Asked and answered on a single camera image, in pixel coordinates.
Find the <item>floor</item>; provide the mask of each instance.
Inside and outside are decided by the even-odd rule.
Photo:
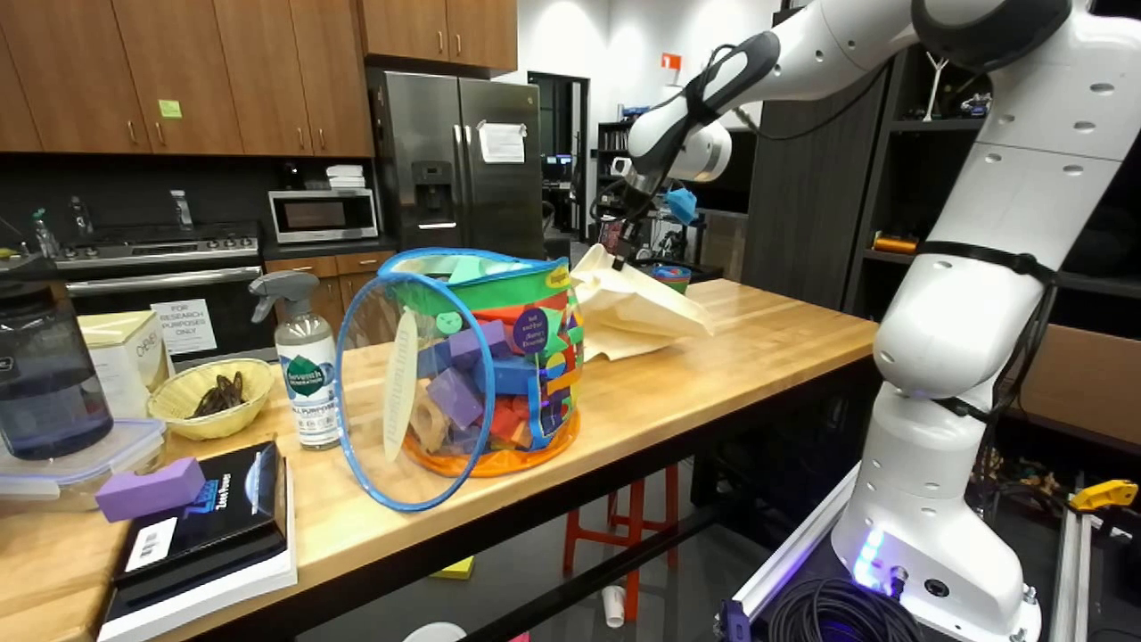
[[[664,507],[664,476],[647,487],[647,507]],[[602,523],[602,501],[586,507],[586,523]],[[404,642],[413,628],[453,620],[466,632],[561,585],[565,517],[547,521],[495,548],[474,558],[466,583],[423,579],[377,604],[304,636],[304,642]],[[610,547],[579,547],[579,572],[610,558]],[[670,579],[666,558],[642,569],[642,618],[607,628],[602,599],[593,596],[530,632],[530,642],[705,642],[712,615],[763,565],[763,548],[748,539],[711,529],[681,547],[681,569]]]

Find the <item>book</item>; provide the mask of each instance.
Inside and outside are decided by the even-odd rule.
[[[275,441],[203,462],[203,496],[133,523],[101,642],[156,637],[297,585],[292,483]]]

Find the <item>wooden countertop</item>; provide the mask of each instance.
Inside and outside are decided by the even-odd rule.
[[[556,489],[626,454],[870,357],[875,324],[859,318],[736,283],[698,283],[693,284],[693,300],[705,302],[718,318],[712,338],[618,364],[593,360],[573,384],[580,435],[568,454],[525,476],[466,483],[451,503],[417,517],[371,503],[348,478],[339,448],[301,448],[284,401],[275,401],[260,420],[234,438],[168,438],[159,462],[186,454],[215,457],[279,438],[297,483],[301,585],[221,610],[178,636],[212,632],[283,596],[435,539],[485,509]],[[352,426],[355,414],[376,414],[377,407],[376,401],[367,407],[352,401],[364,401],[360,389],[377,384],[380,364],[385,350],[360,350],[345,360]],[[0,513],[0,637],[90,637],[123,539],[124,529],[107,523],[90,503],[57,513]]]

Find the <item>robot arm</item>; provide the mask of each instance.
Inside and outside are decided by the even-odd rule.
[[[1003,370],[1141,129],[1141,24],[1085,0],[814,0],[626,136],[638,188],[718,177],[718,113],[818,100],[908,42],[993,74],[993,113],[878,331],[884,374],[832,548],[928,628],[1037,637],[1016,553],[963,503]]]

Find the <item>shelf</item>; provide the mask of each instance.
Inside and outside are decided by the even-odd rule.
[[[875,259],[875,264],[913,264],[913,252],[868,250],[863,259]],[[1066,293],[1141,300],[1141,276],[1135,276],[1135,280],[1098,280],[1098,276],[1064,270],[1064,276],[1060,276],[1060,284],[1064,284]]]
[[[900,117],[890,122],[890,131],[976,131],[985,117],[937,117],[937,122],[921,122],[921,117]]]

